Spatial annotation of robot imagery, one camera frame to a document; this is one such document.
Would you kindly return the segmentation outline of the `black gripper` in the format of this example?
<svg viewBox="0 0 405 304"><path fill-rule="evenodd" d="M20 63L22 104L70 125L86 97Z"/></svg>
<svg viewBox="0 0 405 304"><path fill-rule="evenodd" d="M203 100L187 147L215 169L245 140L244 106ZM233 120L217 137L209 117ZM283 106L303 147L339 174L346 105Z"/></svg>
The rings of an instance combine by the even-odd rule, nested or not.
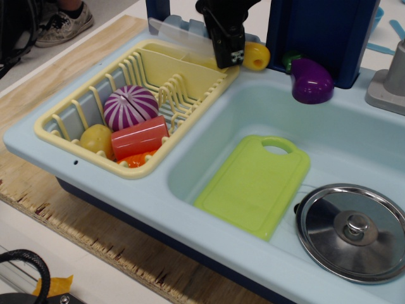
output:
<svg viewBox="0 0 405 304"><path fill-rule="evenodd" d="M213 43L218 68L241 65L244 61L243 23L249 9L259 0L199 0L196 10L202 14Z"/></svg>

